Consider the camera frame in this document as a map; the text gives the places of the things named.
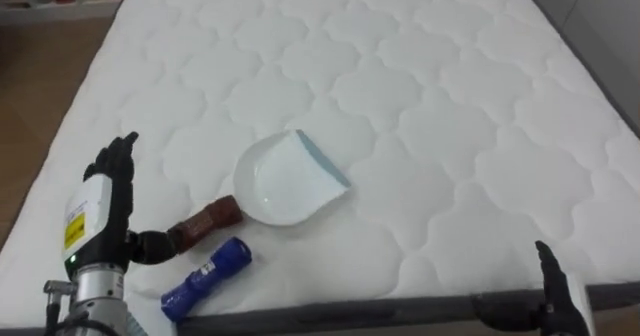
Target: white dustpan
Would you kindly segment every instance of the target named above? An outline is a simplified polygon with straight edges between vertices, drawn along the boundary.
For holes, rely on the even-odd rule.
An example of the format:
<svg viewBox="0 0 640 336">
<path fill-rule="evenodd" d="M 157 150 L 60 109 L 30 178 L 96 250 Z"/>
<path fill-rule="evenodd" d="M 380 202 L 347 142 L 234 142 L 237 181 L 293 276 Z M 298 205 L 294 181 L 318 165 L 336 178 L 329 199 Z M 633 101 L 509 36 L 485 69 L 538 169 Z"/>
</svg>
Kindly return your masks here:
<svg viewBox="0 0 640 336">
<path fill-rule="evenodd" d="M 300 130 L 251 145 L 233 175 L 234 196 L 251 218 L 268 225 L 302 222 L 351 184 Z"/>
</svg>

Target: mattress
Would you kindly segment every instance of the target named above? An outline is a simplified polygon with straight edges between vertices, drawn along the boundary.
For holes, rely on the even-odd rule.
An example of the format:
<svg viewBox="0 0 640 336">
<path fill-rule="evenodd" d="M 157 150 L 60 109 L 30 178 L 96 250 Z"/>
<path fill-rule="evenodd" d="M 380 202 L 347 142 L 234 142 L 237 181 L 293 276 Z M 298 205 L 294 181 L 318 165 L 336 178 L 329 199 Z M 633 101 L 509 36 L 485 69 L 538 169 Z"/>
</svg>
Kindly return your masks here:
<svg viewBox="0 0 640 336">
<path fill-rule="evenodd" d="M 124 0 L 0 254 L 20 300 L 0 325 L 44 323 L 65 204 L 115 136 L 140 133 L 142 231 L 232 193 L 242 152 L 285 129 L 352 189 L 133 265 L 130 292 L 158 298 L 231 235 L 254 262 L 194 316 L 528 290 L 535 240 L 589 284 L 640 281 L 638 139 L 531 0 Z"/>
</svg>

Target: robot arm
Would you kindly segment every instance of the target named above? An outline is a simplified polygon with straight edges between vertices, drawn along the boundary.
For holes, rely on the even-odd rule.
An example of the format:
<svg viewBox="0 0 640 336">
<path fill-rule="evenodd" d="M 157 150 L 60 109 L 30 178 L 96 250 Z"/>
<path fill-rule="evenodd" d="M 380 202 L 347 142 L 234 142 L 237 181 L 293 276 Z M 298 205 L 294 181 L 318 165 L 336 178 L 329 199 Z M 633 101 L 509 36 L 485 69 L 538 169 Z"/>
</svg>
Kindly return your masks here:
<svg viewBox="0 0 640 336">
<path fill-rule="evenodd" d="M 84 173 L 67 208 L 64 265 L 71 282 L 48 281 L 45 335 L 124 335 L 127 305 L 124 274 L 135 246 L 128 233 L 133 211 L 135 132 L 103 148 Z M 62 296 L 69 315 L 58 323 Z"/>
</svg>

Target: robotic hand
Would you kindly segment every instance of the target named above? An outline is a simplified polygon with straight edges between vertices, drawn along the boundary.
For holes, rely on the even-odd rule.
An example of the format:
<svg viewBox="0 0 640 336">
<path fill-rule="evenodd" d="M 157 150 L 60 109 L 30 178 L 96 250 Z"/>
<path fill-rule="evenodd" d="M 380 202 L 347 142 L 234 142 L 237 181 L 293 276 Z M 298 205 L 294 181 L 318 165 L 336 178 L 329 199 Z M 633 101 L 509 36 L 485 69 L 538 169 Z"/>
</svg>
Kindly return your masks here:
<svg viewBox="0 0 640 336">
<path fill-rule="evenodd" d="M 71 282 L 47 281 L 45 335 L 124 335 L 127 305 L 122 300 L 124 273 L 134 243 L 128 232 L 133 211 L 135 132 L 103 148 L 83 177 L 67 208 L 64 265 Z M 69 315 L 58 323 L 62 296 L 70 297 Z"/>
<path fill-rule="evenodd" d="M 499 331 L 532 331 L 542 336 L 593 336 L 588 300 L 584 287 L 567 278 L 553 252 L 542 241 L 536 242 L 544 276 L 544 304 L 491 303 L 482 297 L 473 300 L 476 316 Z"/>
</svg>

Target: blue container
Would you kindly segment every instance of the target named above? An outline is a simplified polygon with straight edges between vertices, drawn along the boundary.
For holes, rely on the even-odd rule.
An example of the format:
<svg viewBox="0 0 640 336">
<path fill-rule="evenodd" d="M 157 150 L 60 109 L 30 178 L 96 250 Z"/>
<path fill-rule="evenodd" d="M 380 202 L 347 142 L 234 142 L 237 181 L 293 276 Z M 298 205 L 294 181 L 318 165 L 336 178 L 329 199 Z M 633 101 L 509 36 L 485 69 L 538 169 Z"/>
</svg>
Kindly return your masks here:
<svg viewBox="0 0 640 336">
<path fill-rule="evenodd" d="M 162 312 L 173 322 L 182 321 L 198 301 L 251 263 L 251 250 L 237 237 L 229 239 L 209 262 L 192 272 L 184 282 L 162 295 Z"/>
</svg>

